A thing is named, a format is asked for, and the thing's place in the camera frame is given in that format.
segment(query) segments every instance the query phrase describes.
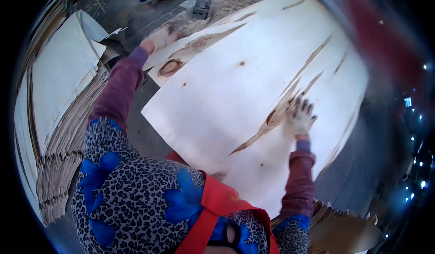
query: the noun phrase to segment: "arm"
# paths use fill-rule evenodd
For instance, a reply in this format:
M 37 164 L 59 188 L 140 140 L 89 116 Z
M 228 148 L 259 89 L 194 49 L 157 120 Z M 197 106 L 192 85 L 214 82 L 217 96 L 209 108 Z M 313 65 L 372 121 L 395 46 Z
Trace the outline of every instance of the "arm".
M 95 102 L 88 123 L 100 117 L 115 121 L 125 133 L 127 116 L 133 95 L 139 87 L 144 72 L 142 67 L 148 56 L 180 38 L 179 34 L 170 34 L 170 26 L 161 28 L 145 38 L 128 58 L 121 59 L 110 72 L 109 81 Z
M 106 87 L 95 102 L 88 123 L 100 117 L 107 117 L 126 132 L 128 112 L 134 92 L 144 78 L 142 67 L 147 58 L 147 50 L 137 47 L 128 58 L 116 63 L 110 72 Z
M 312 116 L 314 105 L 305 100 L 301 106 L 296 104 L 287 112 L 287 119 L 296 138 L 296 151 L 290 154 L 290 175 L 286 194 L 282 198 L 280 218 L 283 221 L 273 229 L 282 253 L 307 253 L 308 227 L 313 213 L 314 184 L 311 168 L 314 155 L 310 152 L 308 132 L 316 120 Z

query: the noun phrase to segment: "purple sleeve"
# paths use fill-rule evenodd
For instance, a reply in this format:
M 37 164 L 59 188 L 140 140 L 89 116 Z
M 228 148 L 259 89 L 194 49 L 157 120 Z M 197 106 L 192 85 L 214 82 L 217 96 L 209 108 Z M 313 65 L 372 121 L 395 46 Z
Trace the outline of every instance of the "purple sleeve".
M 280 212 L 283 219 L 296 214 L 311 218 L 313 214 L 314 183 L 311 168 L 314 165 L 314 155 L 310 153 L 310 143 L 307 141 L 298 141 L 296 149 L 289 159 L 290 176 Z
M 112 68 L 109 81 L 95 101 L 88 124 L 100 117 L 115 121 L 124 133 L 133 95 L 144 78 L 142 67 L 148 59 L 145 49 L 137 47 L 128 58 L 119 60 Z

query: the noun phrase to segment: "concrete floor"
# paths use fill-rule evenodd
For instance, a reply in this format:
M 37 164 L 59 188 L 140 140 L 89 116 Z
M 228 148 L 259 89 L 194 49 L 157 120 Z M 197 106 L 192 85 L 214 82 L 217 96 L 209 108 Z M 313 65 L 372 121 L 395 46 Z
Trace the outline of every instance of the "concrete floor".
M 166 20 L 184 10 L 179 4 L 185 0 L 160 2 L 154 8 L 138 6 L 137 0 L 104 0 L 107 14 L 95 14 L 95 19 L 108 32 L 125 27 L 123 12 L 129 12 L 132 19 L 124 37 L 124 49 L 129 52 L 136 47 L 144 36 L 159 27 Z M 85 9 L 93 0 L 82 0 L 79 9 Z M 140 110 L 157 92 L 159 87 L 148 80 L 135 93 L 128 115 L 127 135 L 134 147 L 144 156 L 164 157 L 172 149 L 140 114 Z M 315 181 L 315 197 L 330 202 L 339 210 L 354 210 L 365 214 L 375 195 L 378 183 L 368 174 L 365 165 L 366 114 L 362 109 L 357 124 L 347 144 L 330 167 Z M 46 228 L 46 235 L 58 253 L 82 253 L 79 239 L 72 220 L 69 204 L 66 214 Z

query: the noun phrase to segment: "red apron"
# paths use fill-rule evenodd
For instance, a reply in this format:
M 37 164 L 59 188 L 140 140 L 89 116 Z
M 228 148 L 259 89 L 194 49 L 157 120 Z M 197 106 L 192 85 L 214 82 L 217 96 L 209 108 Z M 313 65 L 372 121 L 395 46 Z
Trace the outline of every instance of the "red apron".
M 279 254 L 276 239 L 271 232 L 271 221 L 267 212 L 241 200 L 235 189 L 219 182 L 205 172 L 203 173 L 206 176 L 201 200 L 204 209 L 175 253 L 203 254 L 219 216 L 225 216 L 239 210 L 251 210 L 264 226 L 266 236 L 270 236 L 269 253 Z

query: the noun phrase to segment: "dirty white glove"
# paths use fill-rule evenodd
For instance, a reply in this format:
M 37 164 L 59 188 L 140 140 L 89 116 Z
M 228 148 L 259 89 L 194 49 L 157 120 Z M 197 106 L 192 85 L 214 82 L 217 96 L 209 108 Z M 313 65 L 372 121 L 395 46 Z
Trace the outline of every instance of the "dirty white glove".
M 159 28 L 151 32 L 151 34 L 144 38 L 140 43 L 140 46 L 148 51 L 151 55 L 155 51 L 165 47 L 168 44 L 180 39 L 182 37 L 181 33 L 174 33 L 173 25 L 166 25 L 163 28 Z
M 308 135 L 317 119 L 317 116 L 312 116 L 313 108 L 314 104 L 309 104 L 307 99 L 301 105 L 301 98 L 298 97 L 296 104 L 286 111 L 287 122 L 296 138 L 298 135 Z

